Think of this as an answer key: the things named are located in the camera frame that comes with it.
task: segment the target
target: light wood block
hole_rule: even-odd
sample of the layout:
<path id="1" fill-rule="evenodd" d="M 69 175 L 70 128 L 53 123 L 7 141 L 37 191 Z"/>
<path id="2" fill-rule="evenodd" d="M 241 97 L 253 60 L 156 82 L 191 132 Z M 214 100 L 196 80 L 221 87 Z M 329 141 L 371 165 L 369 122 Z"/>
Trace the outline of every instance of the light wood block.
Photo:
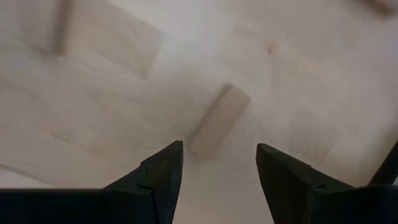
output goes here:
<path id="1" fill-rule="evenodd" d="M 23 38 L 45 52 L 62 53 L 71 9 L 71 0 L 19 0 Z"/>
<path id="2" fill-rule="evenodd" d="M 110 1 L 84 0 L 74 4 L 67 49 L 73 58 L 96 66 L 107 63 L 146 77 L 161 43 L 160 30 Z"/>
<path id="3" fill-rule="evenodd" d="M 200 158 L 210 158 L 248 107 L 250 98 L 227 84 L 191 136 L 188 147 Z"/>

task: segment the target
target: wooden floor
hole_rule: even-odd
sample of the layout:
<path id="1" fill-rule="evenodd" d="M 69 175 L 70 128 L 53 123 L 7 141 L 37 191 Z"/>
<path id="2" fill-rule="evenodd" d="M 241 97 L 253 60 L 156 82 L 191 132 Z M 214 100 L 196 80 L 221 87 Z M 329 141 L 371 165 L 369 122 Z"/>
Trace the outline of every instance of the wooden floor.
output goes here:
<path id="1" fill-rule="evenodd" d="M 174 223 L 272 223 L 259 142 L 360 186 L 398 140 L 398 21 L 360 2 L 76 1 L 60 57 L 16 11 L 0 0 L 2 187 L 103 187 L 189 137 L 227 82 L 251 105 L 213 159 L 185 151 Z"/>

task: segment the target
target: blurred wooden block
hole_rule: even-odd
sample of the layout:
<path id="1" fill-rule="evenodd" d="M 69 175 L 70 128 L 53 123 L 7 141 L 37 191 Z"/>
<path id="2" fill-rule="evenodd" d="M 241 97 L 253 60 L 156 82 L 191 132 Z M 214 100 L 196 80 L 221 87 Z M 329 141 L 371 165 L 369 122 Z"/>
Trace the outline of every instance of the blurred wooden block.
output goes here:
<path id="1" fill-rule="evenodd" d="M 19 0 L 23 38 L 40 50 L 62 53 L 72 0 Z"/>
<path id="2" fill-rule="evenodd" d="M 188 148 L 198 157 L 210 158 L 221 146 L 249 103 L 250 98 L 242 90 L 227 84 L 192 134 Z"/>
<path id="3" fill-rule="evenodd" d="M 390 15 L 398 9 L 398 0 L 363 0 L 366 4 L 375 8 L 377 12 Z"/>
<path id="4" fill-rule="evenodd" d="M 150 72 L 162 43 L 160 30 L 106 0 L 77 1 L 68 34 L 71 57 L 96 67 L 120 66 L 140 77 Z"/>

